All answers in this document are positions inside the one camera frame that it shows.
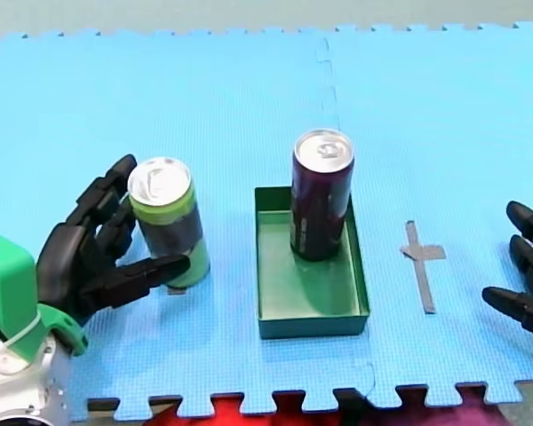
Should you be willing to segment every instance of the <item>interlocking foam tile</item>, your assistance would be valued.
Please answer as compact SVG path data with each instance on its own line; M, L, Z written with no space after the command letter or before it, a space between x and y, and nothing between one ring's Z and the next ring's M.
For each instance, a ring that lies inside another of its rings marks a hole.
M181 396L188 416L212 414L221 393L243 393L245 413L274 411L272 392L290 390L311 411L335 408L336 388L378 406L398 405L407 384L428 386L429 405L459 403L456 383L486 383L491 402L520 398L533 335L481 289L521 288L505 205L533 206L533 29L411 29L0 42L0 233L37 256L121 155L169 155L193 172L211 254L209 278L184 296L157 289L91 320L74 420L88 398L121 399L119 420L148 418L155 396ZM290 183L294 140L314 127L355 142L372 314L360 336L263 342L253 189ZM447 253L426 266L433 316L399 251L408 219ZM124 262L146 255L136 233Z
M116 417L130 420L148 418L154 396L180 395L179 413L199 416L212 394L241 392L242 410L261 413L275 410L273 391L305 391L310 410L336 408L334 388L368 393L366 335L259 338L253 190L288 185L296 137L337 125L323 36L95 35L0 43L0 233L38 256L121 155L175 156L193 172L211 275L91 321L74 419L88 398L121 399ZM136 234L124 261L143 256Z
M340 32L328 35L342 131L356 146L354 208L372 314L377 406L394 388L428 386L426 403L520 399L533 379L533 335L481 300L520 290L507 253L510 200L533 207L533 29ZM413 265L398 248L414 219L437 314L425 315Z

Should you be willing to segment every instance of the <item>can label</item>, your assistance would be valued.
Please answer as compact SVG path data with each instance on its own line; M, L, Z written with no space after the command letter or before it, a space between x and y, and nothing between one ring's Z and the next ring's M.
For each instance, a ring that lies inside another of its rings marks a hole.
M187 288L200 281L210 270L210 260L187 166L164 157L142 162L131 173L128 187L150 254L189 257L189 270L167 285Z
M170 254L188 254L203 238L202 223L197 203L191 211L168 225L151 225L139 221L150 253L154 257Z

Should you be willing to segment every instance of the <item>green box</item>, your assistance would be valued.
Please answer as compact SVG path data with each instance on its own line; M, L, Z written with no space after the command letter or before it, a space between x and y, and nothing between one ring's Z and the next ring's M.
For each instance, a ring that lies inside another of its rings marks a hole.
M290 188L255 189L259 330L263 339L359 335L370 314L351 199L342 249L308 262L290 248Z

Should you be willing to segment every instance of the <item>red fabric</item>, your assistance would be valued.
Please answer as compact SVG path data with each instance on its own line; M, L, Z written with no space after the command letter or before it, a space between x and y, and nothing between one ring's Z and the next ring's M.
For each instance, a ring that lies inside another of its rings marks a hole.
M217 398L213 399L215 415L211 418L180 419L176 408L170 408L145 426L339 426L338 413L303 414L300 396L281 397L276 402L275 414L248 416L239 414L239 398Z
M464 404L447 408L424 407L425 394L424 390L403 392L403 405L398 409L367 408L359 426L511 426L496 406L483 403L480 390L462 390ZM211 418L180 419L177 408L171 408L146 426L339 426L340 413L303 414L302 399L299 395L277 396L275 414L243 416L239 414L240 398L216 398Z

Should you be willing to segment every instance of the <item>gray tape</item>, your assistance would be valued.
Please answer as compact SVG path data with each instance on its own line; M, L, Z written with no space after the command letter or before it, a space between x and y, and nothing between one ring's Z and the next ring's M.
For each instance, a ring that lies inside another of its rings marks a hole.
M423 308L426 313L436 313L433 302L433 295L430 292L428 277L426 276L425 261L445 259L446 254L442 246L421 246L418 242L417 226L414 220L410 220L405 225L407 231L408 246L401 247L401 252L413 261L415 274L417 275L418 290Z

